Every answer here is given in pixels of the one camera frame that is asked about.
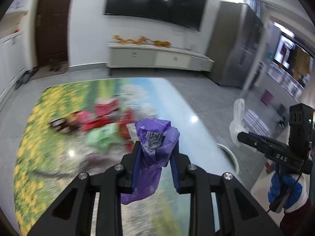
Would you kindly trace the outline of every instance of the cabinet drawer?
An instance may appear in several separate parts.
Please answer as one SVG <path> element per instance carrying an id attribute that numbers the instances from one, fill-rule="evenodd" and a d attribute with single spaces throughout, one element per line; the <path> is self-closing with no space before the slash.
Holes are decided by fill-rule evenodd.
<path id="1" fill-rule="evenodd" d="M 111 66 L 152 66 L 155 51 L 112 49 Z"/>
<path id="2" fill-rule="evenodd" d="M 194 71 L 208 71 L 210 72 L 212 68 L 212 61 L 200 59 L 200 58 L 192 58 L 189 64 L 189 69 Z"/>
<path id="3" fill-rule="evenodd" d="M 190 57 L 173 53 L 157 52 L 155 65 L 157 67 L 188 68 Z"/>

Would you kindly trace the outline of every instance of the orange decoration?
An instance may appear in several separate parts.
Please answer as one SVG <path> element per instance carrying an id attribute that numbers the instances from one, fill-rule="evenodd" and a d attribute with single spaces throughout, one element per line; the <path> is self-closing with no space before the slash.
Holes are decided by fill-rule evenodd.
<path id="1" fill-rule="evenodd" d="M 140 36 L 139 39 L 137 41 L 133 40 L 133 39 L 122 39 L 120 38 L 119 35 L 113 35 L 113 39 L 116 39 L 119 43 L 121 44 L 126 44 L 127 42 L 132 42 L 133 44 L 138 44 L 141 45 L 144 42 L 147 41 L 151 41 L 155 46 L 161 46 L 161 47 L 166 47 L 169 48 L 171 46 L 170 42 L 167 41 L 152 41 L 149 38 L 145 37 L 145 36 Z"/>

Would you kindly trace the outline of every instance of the cabinet door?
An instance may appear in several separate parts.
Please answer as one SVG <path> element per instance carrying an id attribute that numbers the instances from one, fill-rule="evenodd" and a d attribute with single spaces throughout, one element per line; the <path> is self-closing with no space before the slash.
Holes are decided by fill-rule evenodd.
<path id="1" fill-rule="evenodd" d="M 194 71 L 207 71 L 210 72 L 212 62 L 210 60 L 192 57 L 189 64 L 189 69 Z"/>
<path id="2" fill-rule="evenodd" d="M 157 52 L 155 65 L 157 67 L 188 68 L 190 57 L 167 52 Z"/>
<path id="3" fill-rule="evenodd" d="M 2 56 L 3 56 L 3 66 L 7 72 L 8 84 L 12 86 L 17 80 L 17 69 L 15 66 L 15 59 L 13 54 L 13 39 L 4 39 L 2 42 Z"/>
<path id="4" fill-rule="evenodd" d="M 19 78 L 25 71 L 25 61 L 23 56 L 23 36 L 22 34 L 16 35 L 13 37 L 13 56 L 14 56 L 14 64 L 15 64 L 15 73 Z"/>
<path id="5" fill-rule="evenodd" d="M 0 51 L 0 102 L 9 89 L 7 81 L 7 73 L 2 60 L 2 52 Z"/>
<path id="6" fill-rule="evenodd" d="M 152 66 L 155 51 L 112 49 L 111 66 Z"/>

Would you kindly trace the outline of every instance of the metal screw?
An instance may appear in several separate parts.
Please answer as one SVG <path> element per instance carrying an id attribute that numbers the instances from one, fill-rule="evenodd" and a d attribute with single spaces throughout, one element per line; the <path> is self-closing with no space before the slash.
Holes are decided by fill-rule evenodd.
<path id="1" fill-rule="evenodd" d="M 79 179 L 83 180 L 83 179 L 86 179 L 88 177 L 88 174 L 85 173 L 85 172 L 81 172 L 79 175 L 78 175 Z"/>
<path id="2" fill-rule="evenodd" d="M 223 177 L 226 180 L 231 180 L 233 178 L 233 175 L 231 173 L 227 172 L 227 173 L 224 173 Z"/>
<path id="3" fill-rule="evenodd" d="M 187 168 L 188 168 L 189 170 L 196 170 L 196 169 L 197 169 L 197 166 L 196 166 L 195 164 L 189 164 L 189 165 L 187 166 Z"/>
<path id="4" fill-rule="evenodd" d="M 122 164 L 116 164 L 114 167 L 115 170 L 120 171 L 123 169 L 123 165 Z"/>

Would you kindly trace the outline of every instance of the table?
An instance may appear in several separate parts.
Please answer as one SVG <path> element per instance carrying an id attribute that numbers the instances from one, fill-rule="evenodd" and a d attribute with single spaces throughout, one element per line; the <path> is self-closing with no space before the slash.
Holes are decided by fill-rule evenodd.
<path id="1" fill-rule="evenodd" d="M 42 93 L 33 108 L 17 153 L 15 210 L 23 236 L 80 171 L 91 175 L 103 172 L 127 153 L 122 144 L 101 155 L 86 144 L 86 133 L 65 135 L 49 128 L 51 119 L 80 109 L 93 110 L 94 100 L 99 97 L 118 97 L 122 107 L 149 103 L 159 119 L 170 120 L 178 128 L 180 152 L 187 154 L 192 163 L 217 175 L 233 171 L 205 126 L 165 79 L 105 79 L 53 86 Z M 168 165 L 162 170 L 154 195 L 122 206 L 124 235 L 188 235 L 189 209 L 190 196 L 176 193 Z M 217 210 L 215 216 L 218 228 Z M 95 216 L 91 235 L 94 234 Z"/>

